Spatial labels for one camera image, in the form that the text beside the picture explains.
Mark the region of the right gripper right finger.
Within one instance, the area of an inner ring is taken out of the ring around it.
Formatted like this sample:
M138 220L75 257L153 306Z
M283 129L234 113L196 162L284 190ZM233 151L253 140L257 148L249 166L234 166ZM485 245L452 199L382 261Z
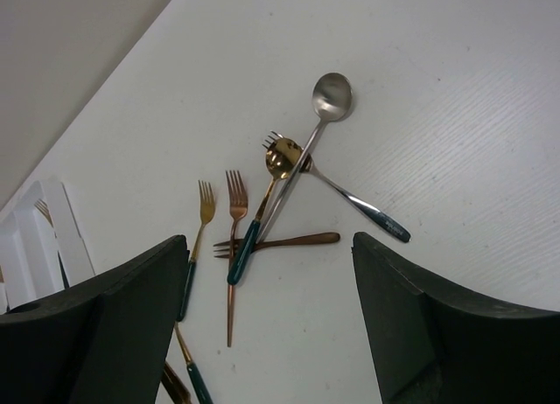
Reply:
M366 233L352 253L383 402L558 402L557 312L460 286Z

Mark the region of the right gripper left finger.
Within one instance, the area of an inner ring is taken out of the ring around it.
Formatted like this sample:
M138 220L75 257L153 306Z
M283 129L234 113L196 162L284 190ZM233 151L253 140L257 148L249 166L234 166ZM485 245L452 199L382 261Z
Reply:
M179 313L186 237L1 316L3 403L152 403Z

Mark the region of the gold knife green handle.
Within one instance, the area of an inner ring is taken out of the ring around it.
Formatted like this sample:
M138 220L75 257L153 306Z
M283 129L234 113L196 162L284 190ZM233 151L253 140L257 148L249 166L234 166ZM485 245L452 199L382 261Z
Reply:
M189 391L168 362L164 363L161 383L174 404L192 403Z

